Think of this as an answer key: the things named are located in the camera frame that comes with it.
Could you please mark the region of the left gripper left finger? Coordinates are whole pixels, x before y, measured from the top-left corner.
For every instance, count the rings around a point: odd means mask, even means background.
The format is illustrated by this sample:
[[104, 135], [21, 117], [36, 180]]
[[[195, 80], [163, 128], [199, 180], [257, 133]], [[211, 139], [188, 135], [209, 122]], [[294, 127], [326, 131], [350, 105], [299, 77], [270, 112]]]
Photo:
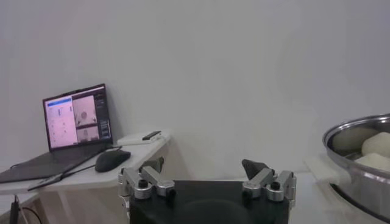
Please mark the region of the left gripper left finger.
[[151, 198], [152, 191], [164, 198], [174, 197], [175, 182], [162, 174], [164, 158], [144, 162], [140, 168], [122, 168], [118, 174], [118, 195], [121, 198], [133, 197], [136, 200]]

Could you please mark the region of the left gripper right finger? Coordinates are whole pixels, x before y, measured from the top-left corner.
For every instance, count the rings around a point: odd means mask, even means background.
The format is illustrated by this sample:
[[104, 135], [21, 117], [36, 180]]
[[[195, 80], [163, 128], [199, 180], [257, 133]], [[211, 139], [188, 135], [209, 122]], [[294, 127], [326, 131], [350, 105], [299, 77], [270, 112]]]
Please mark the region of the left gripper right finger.
[[270, 201], [296, 200], [297, 178], [292, 171], [283, 170], [276, 173], [265, 163], [249, 159], [243, 159], [241, 165], [248, 177], [248, 180], [242, 183], [245, 201], [260, 198], [263, 191]]

